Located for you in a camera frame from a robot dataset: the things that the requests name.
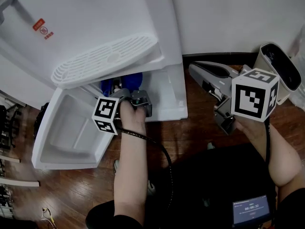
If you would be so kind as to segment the white handheld device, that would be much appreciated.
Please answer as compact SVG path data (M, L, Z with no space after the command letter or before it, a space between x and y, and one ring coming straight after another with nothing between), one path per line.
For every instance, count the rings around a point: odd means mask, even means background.
M297 70L287 54L275 43L268 42L260 46L254 68L259 68L280 77L277 104L283 104L290 93L297 90L302 82Z

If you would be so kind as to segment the black garbage bag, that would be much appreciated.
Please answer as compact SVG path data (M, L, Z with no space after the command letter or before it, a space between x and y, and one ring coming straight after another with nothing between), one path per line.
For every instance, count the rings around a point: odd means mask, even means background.
M37 117L35 119L35 122L34 122L34 133L33 133L34 140L37 137L39 127L41 125L42 119L43 119L43 117L45 115L45 112L47 110L48 105L49 105L49 103L46 103L45 105L43 105L41 107L41 110L40 110L39 114L37 115Z

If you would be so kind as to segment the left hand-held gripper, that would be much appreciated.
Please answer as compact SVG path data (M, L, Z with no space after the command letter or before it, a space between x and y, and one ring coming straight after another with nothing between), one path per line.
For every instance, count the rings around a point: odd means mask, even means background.
M115 90L109 97L101 96L98 98L92 120L99 131L117 135L114 120L118 116L119 104L124 100L129 101L135 109L144 107L146 116L152 116L152 103L145 90L136 90L130 93L127 88L122 88Z

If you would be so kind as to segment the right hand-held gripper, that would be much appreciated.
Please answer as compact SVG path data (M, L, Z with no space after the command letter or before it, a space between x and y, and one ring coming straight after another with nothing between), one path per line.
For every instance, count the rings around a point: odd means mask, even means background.
M264 122L276 107L279 75L275 73L244 65L239 74L225 64L195 61L189 74L206 92L225 97L214 107L214 117L227 135L235 129L236 116Z

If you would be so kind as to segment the white slotted drip tray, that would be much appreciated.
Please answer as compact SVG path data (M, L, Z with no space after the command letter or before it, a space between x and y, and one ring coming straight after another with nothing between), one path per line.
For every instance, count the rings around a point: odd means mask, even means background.
M124 69L149 55L157 45L153 34L137 33L107 42L60 64L51 80L61 89L78 87Z

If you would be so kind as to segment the person's black clothing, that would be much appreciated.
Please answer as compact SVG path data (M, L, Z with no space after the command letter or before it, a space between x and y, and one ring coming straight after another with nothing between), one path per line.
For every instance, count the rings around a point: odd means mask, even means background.
M95 206L87 215L88 229L258 229L274 220L275 229L305 229L305 188L276 202L267 166L255 148L238 145L203 151L153 178L157 193L148 197L145 222L114 214L114 202ZM270 215L254 224L233 225L233 202L266 195Z

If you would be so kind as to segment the white water dispenser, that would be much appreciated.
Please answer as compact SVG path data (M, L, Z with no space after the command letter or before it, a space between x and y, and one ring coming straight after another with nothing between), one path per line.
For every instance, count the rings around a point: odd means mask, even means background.
M0 59L51 88L50 94L37 97L37 106L50 102L59 88L51 76L63 62L107 42L149 33L158 39L149 55L78 87L98 97L101 81L142 73L140 88L152 102L149 121L187 118L183 59L172 0L19 0L16 7L4 11L4 18Z

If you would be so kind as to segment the person's left forearm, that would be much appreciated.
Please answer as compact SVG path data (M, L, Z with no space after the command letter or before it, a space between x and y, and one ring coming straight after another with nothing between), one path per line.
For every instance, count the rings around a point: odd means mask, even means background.
M122 134L119 167L114 179L115 215L144 223L148 190L146 140Z

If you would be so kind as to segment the black device with lit screen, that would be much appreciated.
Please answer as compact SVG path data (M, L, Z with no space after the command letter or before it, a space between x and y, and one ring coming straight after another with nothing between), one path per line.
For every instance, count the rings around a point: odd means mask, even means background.
M270 215L267 196L233 202L233 225L254 224Z

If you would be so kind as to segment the person's right forearm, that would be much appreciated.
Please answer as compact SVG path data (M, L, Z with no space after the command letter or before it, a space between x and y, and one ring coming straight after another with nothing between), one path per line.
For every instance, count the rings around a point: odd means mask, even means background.
M236 127L241 130L259 154L267 157L267 131L265 124L255 120L236 117ZM269 173L278 187L284 187L302 174L302 163L296 150L270 125Z

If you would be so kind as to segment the blue cloth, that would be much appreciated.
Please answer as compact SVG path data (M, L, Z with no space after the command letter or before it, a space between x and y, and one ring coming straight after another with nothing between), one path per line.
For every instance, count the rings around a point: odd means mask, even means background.
M130 93L139 90L142 84L142 73L134 73L101 81L101 91L106 97L116 91L126 88Z

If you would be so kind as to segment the white mini fridge door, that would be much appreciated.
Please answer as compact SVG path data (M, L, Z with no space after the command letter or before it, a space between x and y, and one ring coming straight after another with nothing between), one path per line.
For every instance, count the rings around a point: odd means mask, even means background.
M55 90L34 142L34 168L98 167L113 134L98 130L92 119L97 102L97 97L79 87Z

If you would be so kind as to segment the person's left hand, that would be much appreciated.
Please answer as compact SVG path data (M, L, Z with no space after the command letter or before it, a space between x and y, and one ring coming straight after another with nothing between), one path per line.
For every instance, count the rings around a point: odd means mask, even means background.
M120 119L124 129L140 130L145 127L146 111L144 107L134 109L127 100L120 103Z

